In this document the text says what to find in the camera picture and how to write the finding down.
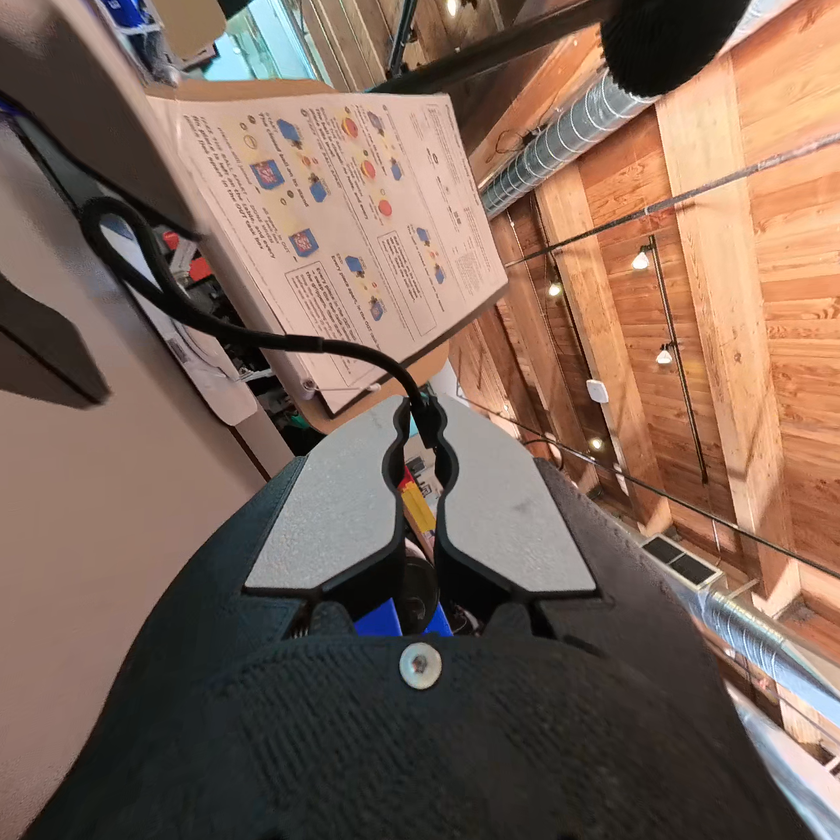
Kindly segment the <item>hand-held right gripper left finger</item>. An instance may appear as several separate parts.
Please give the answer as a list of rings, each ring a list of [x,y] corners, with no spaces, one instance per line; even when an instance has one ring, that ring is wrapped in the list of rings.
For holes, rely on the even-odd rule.
[[[362,617],[403,582],[403,502],[398,486],[410,402],[391,396],[325,437],[293,480],[244,583],[249,595]]]

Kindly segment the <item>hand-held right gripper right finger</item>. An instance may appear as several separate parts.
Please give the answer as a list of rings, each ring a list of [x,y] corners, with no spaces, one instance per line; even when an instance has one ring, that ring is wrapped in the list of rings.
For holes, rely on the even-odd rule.
[[[449,397],[437,425],[435,567],[441,595],[488,622],[499,606],[589,599],[598,585],[539,468],[491,421]]]

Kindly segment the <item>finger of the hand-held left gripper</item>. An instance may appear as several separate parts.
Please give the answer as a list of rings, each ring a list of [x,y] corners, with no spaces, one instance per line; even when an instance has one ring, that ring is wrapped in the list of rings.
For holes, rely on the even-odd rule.
[[[66,407],[111,391],[76,326],[1,276],[1,391]]]
[[[1,2],[1,91],[77,167],[184,235],[201,234],[201,197],[85,2]]]

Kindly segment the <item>blue plastic bin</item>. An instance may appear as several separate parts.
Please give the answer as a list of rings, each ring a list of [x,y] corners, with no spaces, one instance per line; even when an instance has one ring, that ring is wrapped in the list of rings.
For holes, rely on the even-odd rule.
[[[438,603],[423,627],[413,626],[408,619],[403,621],[397,612],[395,601],[390,598],[354,622],[356,633],[361,637],[404,637],[436,635],[452,637],[443,607]]]

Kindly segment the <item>yellow plastic bin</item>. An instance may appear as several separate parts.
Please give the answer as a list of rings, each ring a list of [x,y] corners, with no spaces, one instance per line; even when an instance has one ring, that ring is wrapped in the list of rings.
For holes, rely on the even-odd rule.
[[[436,518],[426,502],[419,485],[410,473],[404,475],[399,486],[405,512],[416,525],[416,530],[423,534],[436,530]]]

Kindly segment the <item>black ceiling vent grille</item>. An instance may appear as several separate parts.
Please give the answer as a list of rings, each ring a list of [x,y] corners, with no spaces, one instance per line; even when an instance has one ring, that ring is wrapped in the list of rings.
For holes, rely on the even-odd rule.
[[[647,538],[642,542],[642,548],[675,581],[693,592],[718,585],[724,579],[724,573],[717,566],[663,534]]]

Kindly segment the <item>instruction board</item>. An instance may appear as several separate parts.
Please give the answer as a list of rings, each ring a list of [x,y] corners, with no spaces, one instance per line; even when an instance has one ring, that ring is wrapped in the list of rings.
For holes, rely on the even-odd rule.
[[[144,94],[250,328],[362,344],[422,386],[507,290],[448,94],[193,79]]]

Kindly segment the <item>black ceiling pipe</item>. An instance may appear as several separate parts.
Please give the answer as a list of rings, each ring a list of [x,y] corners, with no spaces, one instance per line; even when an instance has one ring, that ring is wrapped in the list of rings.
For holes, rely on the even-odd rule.
[[[560,241],[546,244],[546,246],[544,246],[543,248],[534,250],[530,253],[525,253],[518,259],[514,259],[510,262],[505,263],[503,267],[505,270],[509,270],[516,266],[524,265],[531,259],[536,259],[543,256],[552,256],[554,253],[560,252],[562,248],[567,247],[569,245],[580,243],[588,238],[596,237],[603,233],[607,233],[616,228],[637,222],[644,218],[656,216],[669,209],[675,209],[678,206],[684,205],[688,202],[697,199],[700,196],[704,196],[708,193],[721,189],[724,186],[729,186],[738,182],[745,181],[754,175],[771,171],[777,167],[780,167],[793,161],[801,160],[812,154],[816,154],[818,152],[824,151],[825,149],[837,146],[838,144],[838,131],[824,134],[821,137],[818,137],[807,143],[803,143],[793,149],[774,154],[772,156],[766,157],[765,159],[762,159],[761,161],[757,161],[753,164],[746,165],[743,168],[730,172],[726,175],[722,175],[710,182],[681,192],[676,196],[663,199],[656,203],[645,205],[644,207],[635,212],[625,214],[607,223],[591,227],[582,233],[575,234]]]

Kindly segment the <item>black ribbed ceiling lamp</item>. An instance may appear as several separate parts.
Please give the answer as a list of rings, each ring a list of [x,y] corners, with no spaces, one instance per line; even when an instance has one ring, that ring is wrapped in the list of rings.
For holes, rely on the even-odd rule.
[[[623,1],[600,26],[610,76],[625,92],[656,98],[710,64],[749,1]]]

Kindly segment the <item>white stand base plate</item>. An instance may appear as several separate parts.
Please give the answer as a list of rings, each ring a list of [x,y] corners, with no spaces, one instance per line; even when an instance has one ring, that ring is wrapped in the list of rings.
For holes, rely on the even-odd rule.
[[[237,426],[257,412],[256,398],[214,336],[174,320],[135,290],[129,293],[218,419]]]

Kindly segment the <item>silver ventilation duct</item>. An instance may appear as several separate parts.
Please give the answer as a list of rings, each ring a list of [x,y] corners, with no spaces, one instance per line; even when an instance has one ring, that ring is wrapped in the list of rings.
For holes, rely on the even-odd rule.
[[[693,616],[723,648],[746,660],[747,677],[766,677],[782,708],[816,731],[818,745],[833,754],[821,763],[772,723],[743,691],[728,692],[771,778],[815,838],[839,838],[838,664],[804,639],[726,592],[688,595]]]
[[[624,89],[602,72],[562,108],[535,138],[481,189],[480,199],[492,219],[535,190],[566,165],[653,105],[657,96],[643,98]]]

